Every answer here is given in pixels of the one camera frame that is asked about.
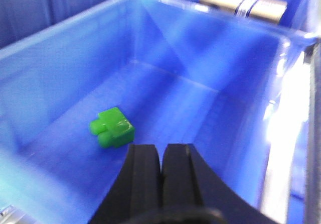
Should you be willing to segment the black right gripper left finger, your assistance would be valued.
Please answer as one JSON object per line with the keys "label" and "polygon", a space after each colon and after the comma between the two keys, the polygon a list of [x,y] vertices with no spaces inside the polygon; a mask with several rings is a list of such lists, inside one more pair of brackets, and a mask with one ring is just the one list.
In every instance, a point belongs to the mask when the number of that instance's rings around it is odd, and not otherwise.
{"label": "black right gripper left finger", "polygon": [[122,223],[162,205],[159,156],[155,145],[129,145],[114,184],[90,223]]}

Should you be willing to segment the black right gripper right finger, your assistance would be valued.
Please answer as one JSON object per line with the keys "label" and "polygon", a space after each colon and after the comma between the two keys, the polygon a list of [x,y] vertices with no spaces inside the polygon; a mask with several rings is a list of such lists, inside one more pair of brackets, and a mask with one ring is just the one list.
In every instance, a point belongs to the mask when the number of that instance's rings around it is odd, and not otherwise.
{"label": "black right gripper right finger", "polygon": [[194,145],[167,145],[162,175],[164,207],[212,209],[225,223],[274,222],[228,187]]}

